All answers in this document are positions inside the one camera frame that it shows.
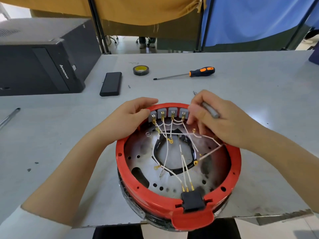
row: hand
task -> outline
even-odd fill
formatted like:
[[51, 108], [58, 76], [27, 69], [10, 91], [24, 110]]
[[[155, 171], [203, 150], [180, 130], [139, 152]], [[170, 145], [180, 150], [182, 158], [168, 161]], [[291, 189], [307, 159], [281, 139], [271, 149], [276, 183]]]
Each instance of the hand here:
[[147, 97], [126, 101], [96, 128], [105, 137], [106, 143], [111, 144], [131, 135], [148, 118], [150, 110], [146, 108], [157, 102], [158, 99]]
[[[220, 118], [214, 119], [200, 106], [204, 101], [218, 112]], [[200, 134], [205, 133], [206, 126], [221, 140], [239, 148], [251, 150], [254, 141], [267, 130], [231, 101], [223, 100], [207, 90], [202, 90], [193, 98], [188, 110], [187, 124], [197, 120]]]

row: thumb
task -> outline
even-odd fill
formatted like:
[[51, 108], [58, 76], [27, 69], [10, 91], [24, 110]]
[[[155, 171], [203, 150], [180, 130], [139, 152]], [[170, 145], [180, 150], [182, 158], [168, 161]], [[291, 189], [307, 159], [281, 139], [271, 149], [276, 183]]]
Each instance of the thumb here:
[[210, 115], [210, 113], [197, 104], [190, 104], [188, 110], [191, 115], [195, 116], [198, 121], [202, 122], [209, 129], [214, 131], [216, 127], [216, 120]]
[[139, 112], [134, 114], [134, 119], [140, 125], [150, 115], [151, 111], [149, 109], [141, 109]]

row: roll of tape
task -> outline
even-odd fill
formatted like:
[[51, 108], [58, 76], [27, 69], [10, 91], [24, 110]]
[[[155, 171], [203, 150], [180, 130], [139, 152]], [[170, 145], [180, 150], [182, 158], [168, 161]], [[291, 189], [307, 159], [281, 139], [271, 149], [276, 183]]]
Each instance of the roll of tape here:
[[146, 65], [138, 65], [133, 68], [133, 73], [136, 76], [145, 76], [150, 72], [150, 68]]

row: lenovo logo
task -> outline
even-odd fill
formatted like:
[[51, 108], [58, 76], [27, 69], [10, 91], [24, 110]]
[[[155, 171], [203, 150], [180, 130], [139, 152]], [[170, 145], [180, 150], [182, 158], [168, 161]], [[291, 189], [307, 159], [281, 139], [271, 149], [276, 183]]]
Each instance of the lenovo logo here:
[[66, 76], [66, 78], [68, 79], [68, 75], [66, 74], [65, 70], [63, 69], [63, 65], [60, 65], [61, 69], [62, 69], [62, 72], [64, 73], [64, 75]]

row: white table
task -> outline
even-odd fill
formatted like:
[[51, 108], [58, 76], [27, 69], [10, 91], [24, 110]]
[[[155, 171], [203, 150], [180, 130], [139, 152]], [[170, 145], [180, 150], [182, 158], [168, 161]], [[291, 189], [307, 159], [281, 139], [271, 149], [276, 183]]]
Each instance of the white table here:
[[[80, 94], [0, 97], [0, 119], [21, 107], [0, 130], [0, 222], [44, 182], [86, 132], [120, 104], [139, 96], [188, 104], [193, 90], [205, 88], [319, 156], [319, 66], [308, 61], [311, 53], [104, 55]], [[147, 65], [150, 73], [133, 75], [137, 64]], [[205, 66], [216, 68], [213, 77], [153, 80]], [[123, 73], [120, 96], [100, 97], [106, 72], [117, 71]], [[276, 169], [251, 152], [241, 153], [241, 175], [221, 217], [311, 213]], [[74, 227], [140, 221], [121, 194], [112, 144], [98, 160]]]

